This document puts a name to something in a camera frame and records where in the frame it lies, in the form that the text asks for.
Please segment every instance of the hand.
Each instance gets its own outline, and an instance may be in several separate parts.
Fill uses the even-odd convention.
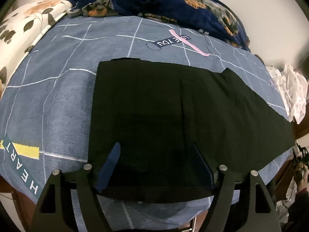
[[[299,193],[308,184],[308,167],[303,163],[298,163],[295,170],[294,170],[294,181],[297,185],[297,192]]]

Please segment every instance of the white cloth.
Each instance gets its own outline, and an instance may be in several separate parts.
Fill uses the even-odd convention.
[[[4,18],[0,24],[2,94],[21,61],[71,7],[66,0],[28,3]]]
[[[308,83],[305,77],[294,71],[291,65],[285,65],[280,72],[277,68],[266,67],[285,105],[289,121],[295,118],[299,124],[306,113]]]

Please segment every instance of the pink stripe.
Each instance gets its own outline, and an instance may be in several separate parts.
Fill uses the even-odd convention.
[[[189,43],[186,39],[181,38],[180,36],[178,36],[176,34],[176,32],[174,30],[169,30],[169,32],[175,37],[177,38],[179,41],[182,41],[183,43],[189,45],[190,47],[192,47],[194,50],[196,50],[198,53],[200,53],[203,56],[209,56],[209,54],[206,54],[204,52],[202,52],[198,47],[196,47],[195,45]]]

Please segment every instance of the navy blue blanket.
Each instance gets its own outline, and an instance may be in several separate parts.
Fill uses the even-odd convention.
[[[219,0],[69,0],[70,16],[140,16],[198,30],[249,51],[249,38],[238,17]]]

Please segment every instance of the yellow stripe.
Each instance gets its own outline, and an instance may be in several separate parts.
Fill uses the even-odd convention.
[[[0,148],[5,149],[4,146],[2,145],[3,140],[0,140]],[[25,145],[20,145],[13,143],[16,152],[19,155],[26,156],[28,158],[32,159],[39,159],[39,148],[38,147],[30,147],[30,146],[25,146]]]

